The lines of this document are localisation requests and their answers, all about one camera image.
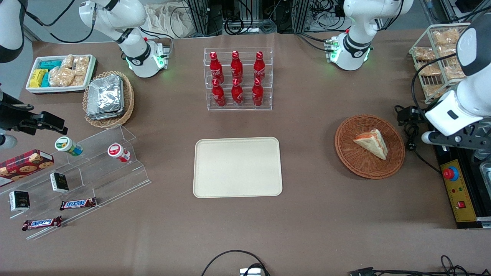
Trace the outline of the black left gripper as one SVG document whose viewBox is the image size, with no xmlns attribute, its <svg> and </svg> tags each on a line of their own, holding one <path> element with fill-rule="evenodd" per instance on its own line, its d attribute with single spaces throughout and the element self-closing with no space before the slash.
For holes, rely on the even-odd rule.
<svg viewBox="0 0 491 276">
<path fill-rule="evenodd" d="M 424 110 L 419 110 L 414 105 L 406 108 L 397 105 L 396 113 L 399 126 L 421 124 L 427 121 Z M 433 144 L 473 150 L 490 149 L 490 133 L 490 122 L 475 122 L 449 136 L 444 136 L 440 131 L 433 132 Z"/>
</svg>

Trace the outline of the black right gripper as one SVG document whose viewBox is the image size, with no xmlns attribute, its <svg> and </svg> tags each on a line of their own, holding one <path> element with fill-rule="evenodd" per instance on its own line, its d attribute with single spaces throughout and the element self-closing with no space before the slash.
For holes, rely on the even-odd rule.
<svg viewBox="0 0 491 276">
<path fill-rule="evenodd" d="M 68 128 L 64 126 L 65 120 L 43 111 L 36 115 L 36 120 L 31 119 L 35 107 L 24 104 L 18 99 L 0 92 L 0 127 L 5 131 L 17 131 L 35 135 L 37 129 L 51 130 L 62 135 L 67 135 Z"/>
</svg>

